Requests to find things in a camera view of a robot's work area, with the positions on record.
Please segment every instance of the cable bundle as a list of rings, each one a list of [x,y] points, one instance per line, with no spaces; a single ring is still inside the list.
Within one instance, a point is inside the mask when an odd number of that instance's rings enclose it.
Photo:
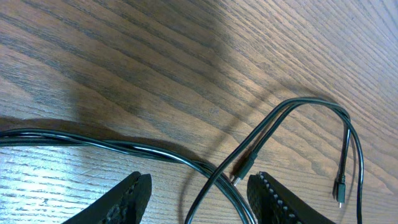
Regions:
[[[343,149],[341,151],[341,160],[339,166],[339,174],[336,179],[335,186],[337,187],[337,201],[344,203],[345,194],[345,164],[349,146],[349,138],[352,135],[358,152],[359,161],[359,175],[358,175],[358,191],[357,191],[357,220],[358,223],[362,223],[362,186],[363,186],[363,153],[361,143],[359,141],[358,134],[356,133],[353,125],[351,124],[349,114],[347,111],[336,103],[331,103],[319,98],[293,98],[283,101],[281,104],[276,106],[262,121],[254,128],[248,137],[218,166],[215,167],[212,164],[191,160],[175,152],[162,149],[160,147],[154,147],[146,144],[139,144],[130,141],[116,141],[116,140],[98,140],[94,138],[88,138],[79,134],[72,134],[62,131],[54,131],[48,129],[12,129],[8,131],[0,132],[0,146],[96,146],[110,151],[119,152],[131,156],[137,156],[147,159],[155,159],[158,161],[174,162],[180,164],[186,164],[196,171],[200,172],[208,178],[205,186],[198,194],[195,201],[187,214],[185,224],[189,224],[193,220],[195,212],[199,208],[201,201],[205,198],[210,187],[215,184],[224,195],[234,205],[243,223],[256,223],[254,215],[251,212],[249,205],[242,198],[241,194],[237,191],[233,183],[237,183],[237,180],[243,179],[247,174],[251,166],[254,164],[254,160],[257,157],[257,153],[266,143],[266,141],[272,136],[275,130],[279,127],[281,122],[289,115],[291,111],[296,109],[298,106],[304,104],[322,105],[331,109],[335,112],[343,121],[345,126],[345,135],[343,139]],[[253,150],[249,153],[249,156],[239,167],[237,178],[233,183],[229,181],[227,176],[224,175],[223,171],[230,165],[230,163],[242,153],[245,148],[257,137],[261,132],[268,127],[271,122],[274,123],[267,130],[265,135],[260,138],[260,141],[254,146]]]

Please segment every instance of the wire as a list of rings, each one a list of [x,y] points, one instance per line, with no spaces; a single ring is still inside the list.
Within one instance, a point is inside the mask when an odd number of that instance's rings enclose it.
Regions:
[[[206,184],[200,190],[200,193],[196,197],[195,201],[192,203],[191,208],[187,214],[185,219],[185,224],[190,224],[193,220],[193,216],[195,215],[197,209],[201,201],[204,199],[206,194],[208,193],[210,187],[214,184],[215,180],[223,173],[223,171],[228,167],[228,165],[235,160],[235,158],[244,151],[244,149],[248,146],[248,144],[267,126],[267,124],[272,121],[280,110],[284,109],[286,106],[295,105],[295,104],[315,104],[315,105],[323,105],[330,109],[332,109],[347,125],[348,129],[351,130],[354,140],[356,143],[356,148],[358,151],[359,157],[359,175],[358,175],[358,196],[357,196],[357,220],[358,223],[362,223],[362,214],[361,214],[361,204],[362,204],[362,186],[363,186],[363,154],[361,144],[359,142],[358,135],[352,124],[349,121],[349,114],[347,111],[342,108],[340,105],[336,103],[330,103],[328,101],[318,99],[318,98],[293,98],[289,100],[283,101],[281,104],[276,106],[262,121],[261,123],[254,128],[254,130],[249,134],[249,136],[217,167],[211,177],[207,180]]]
[[[350,122],[347,111],[336,103],[331,103],[319,98],[293,98],[283,101],[277,105],[262,121],[254,128],[248,137],[217,167],[212,164],[194,161],[183,157],[176,152],[168,151],[159,147],[149,146],[146,144],[139,144],[129,141],[115,141],[115,140],[98,140],[88,138],[78,134],[66,133],[62,131],[53,131],[47,129],[13,129],[0,132],[0,146],[96,146],[114,152],[128,154],[131,156],[143,157],[147,159],[155,159],[164,162],[181,163],[190,166],[204,176],[208,177],[206,184],[201,189],[195,201],[187,214],[185,223],[189,224],[193,220],[201,201],[208,193],[210,187],[215,184],[231,201],[237,210],[243,223],[255,223],[254,215],[251,212],[249,205],[236,190],[236,188],[229,182],[227,176],[223,171],[236,158],[248,144],[269,125],[275,117],[284,110],[271,128],[256,144],[252,152],[258,153],[266,141],[272,136],[275,130],[279,127],[281,122],[288,116],[288,114],[296,109],[296,107],[304,104],[323,105],[334,111],[343,121],[345,125],[345,133],[343,140],[343,150],[341,152],[341,162],[339,166],[340,175],[344,174],[346,156],[349,146],[349,137],[352,134],[358,152],[359,161],[359,175],[358,175],[358,194],[357,194],[357,220],[362,223],[362,188],[363,188],[363,153],[358,134]]]

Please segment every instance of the wooden table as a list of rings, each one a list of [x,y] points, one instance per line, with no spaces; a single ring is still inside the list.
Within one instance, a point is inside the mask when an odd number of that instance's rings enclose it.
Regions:
[[[397,23],[394,0],[1,0],[0,128],[129,139],[218,165],[281,101],[325,96],[361,138],[364,222],[397,223]],[[331,195],[342,137],[331,111],[303,106],[250,173],[356,223],[352,150],[342,209]],[[4,147],[0,222],[62,222],[135,170],[153,181],[143,223],[183,222],[206,180],[93,147]],[[216,187],[194,221],[240,222]]]

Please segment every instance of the metal connector tip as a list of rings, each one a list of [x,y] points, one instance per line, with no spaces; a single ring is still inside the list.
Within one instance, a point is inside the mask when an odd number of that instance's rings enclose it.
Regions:
[[[232,184],[233,184],[234,186],[236,186],[236,185],[239,183],[239,181],[241,181],[241,178],[240,178],[240,177],[235,177],[235,178],[232,180]]]

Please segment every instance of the black plug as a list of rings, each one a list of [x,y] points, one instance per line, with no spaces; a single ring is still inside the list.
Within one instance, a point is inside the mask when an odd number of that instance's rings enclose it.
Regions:
[[[232,184],[234,186],[236,186],[236,184],[238,184],[239,181],[241,181],[246,176],[246,174],[248,174],[256,158],[257,158],[257,153],[254,152],[250,152],[250,154],[246,158],[244,158],[244,160],[239,165],[234,175],[234,179],[232,180]]]
[[[341,208],[341,205],[344,204],[345,202],[345,196],[346,196],[346,177],[345,175],[341,175],[335,180],[335,186],[334,186],[334,195],[336,197],[336,201],[338,202],[339,208]]]

